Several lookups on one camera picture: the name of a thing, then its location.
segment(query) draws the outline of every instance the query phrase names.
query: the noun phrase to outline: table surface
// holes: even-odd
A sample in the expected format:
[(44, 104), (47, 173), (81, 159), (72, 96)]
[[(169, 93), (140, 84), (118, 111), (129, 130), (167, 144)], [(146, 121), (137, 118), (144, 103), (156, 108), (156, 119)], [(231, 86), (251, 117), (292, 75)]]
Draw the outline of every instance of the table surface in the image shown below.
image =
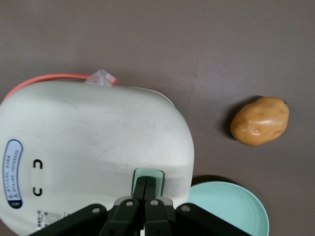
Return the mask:
[[(186, 119), (194, 177), (253, 192), (270, 236), (315, 231), (315, 1), (7, 1), (0, 7), (0, 98), (42, 74), (105, 69), (159, 91)], [(277, 140), (248, 147), (229, 123), (257, 96), (290, 109)], [(13, 236), (2, 222), (2, 236)]]

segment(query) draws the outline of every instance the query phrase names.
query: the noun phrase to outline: appliance body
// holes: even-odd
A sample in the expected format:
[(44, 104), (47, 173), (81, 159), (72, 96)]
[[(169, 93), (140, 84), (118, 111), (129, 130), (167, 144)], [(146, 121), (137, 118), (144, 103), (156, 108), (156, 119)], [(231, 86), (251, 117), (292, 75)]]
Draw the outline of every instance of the appliance body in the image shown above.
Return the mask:
[(154, 91), (50, 81), (0, 105), (0, 218), (29, 235), (89, 204), (131, 195), (137, 168), (165, 173), (163, 196), (188, 200), (188, 125)]

